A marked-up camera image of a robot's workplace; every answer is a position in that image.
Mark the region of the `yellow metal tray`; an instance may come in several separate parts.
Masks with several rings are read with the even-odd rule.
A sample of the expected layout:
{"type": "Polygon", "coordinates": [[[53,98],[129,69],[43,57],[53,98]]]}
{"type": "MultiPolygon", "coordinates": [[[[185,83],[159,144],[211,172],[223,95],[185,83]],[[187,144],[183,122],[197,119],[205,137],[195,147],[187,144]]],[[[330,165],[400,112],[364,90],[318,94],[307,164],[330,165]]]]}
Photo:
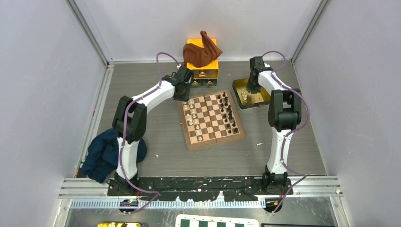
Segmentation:
{"type": "Polygon", "coordinates": [[[251,93],[246,90],[248,78],[237,79],[232,83],[235,98],[241,110],[252,109],[269,105],[270,94],[262,87],[259,93],[251,93]]]}

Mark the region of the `wooden chess board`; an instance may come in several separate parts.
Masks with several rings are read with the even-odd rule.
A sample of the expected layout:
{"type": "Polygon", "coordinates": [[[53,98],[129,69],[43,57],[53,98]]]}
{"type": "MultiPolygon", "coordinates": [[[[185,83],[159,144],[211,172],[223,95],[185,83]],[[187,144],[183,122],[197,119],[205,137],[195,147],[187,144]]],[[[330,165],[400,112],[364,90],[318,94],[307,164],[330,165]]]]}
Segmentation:
{"type": "Polygon", "coordinates": [[[183,127],[183,134],[188,149],[196,149],[221,143],[233,142],[245,138],[244,127],[241,123],[235,101],[230,90],[222,90],[189,98],[193,100],[194,108],[184,110],[183,101],[178,102],[178,110],[183,127]],[[196,114],[196,119],[188,121],[186,115],[196,114]],[[199,125],[200,135],[196,134],[199,125]]]}

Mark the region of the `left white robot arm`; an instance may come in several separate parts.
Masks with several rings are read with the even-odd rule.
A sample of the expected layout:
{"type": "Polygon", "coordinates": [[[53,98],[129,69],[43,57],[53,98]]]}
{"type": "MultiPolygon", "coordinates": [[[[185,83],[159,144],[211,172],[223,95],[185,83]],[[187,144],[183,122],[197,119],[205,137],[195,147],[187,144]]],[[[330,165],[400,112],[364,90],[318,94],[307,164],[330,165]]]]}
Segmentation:
{"type": "Polygon", "coordinates": [[[147,129],[148,113],[167,99],[188,101],[193,75],[191,69],[178,65],[176,72],[162,77],[142,94],[120,98],[112,122],[120,147],[114,179],[126,195],[133,195],[138,189],[137,154],[147,129]]]}

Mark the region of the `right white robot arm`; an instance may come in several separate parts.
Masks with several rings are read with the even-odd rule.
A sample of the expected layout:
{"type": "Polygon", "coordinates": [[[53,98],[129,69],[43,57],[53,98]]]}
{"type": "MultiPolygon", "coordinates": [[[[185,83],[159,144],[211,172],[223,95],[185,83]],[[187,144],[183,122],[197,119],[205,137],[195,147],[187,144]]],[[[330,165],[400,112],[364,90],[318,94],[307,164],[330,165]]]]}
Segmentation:
{"type": "Polygon", "coordinates": [[[247,91],[260,92],[264,88],[270,95],[268,123],[272,128],[270,158],[262,176],[262,189],[268,194],[275,194],[288,185],[289,143],[301,122],[301,99],[276,77],[274,70],[264,63],[261,56],[250,59],[250,76],[246,84],[247,91]]]}

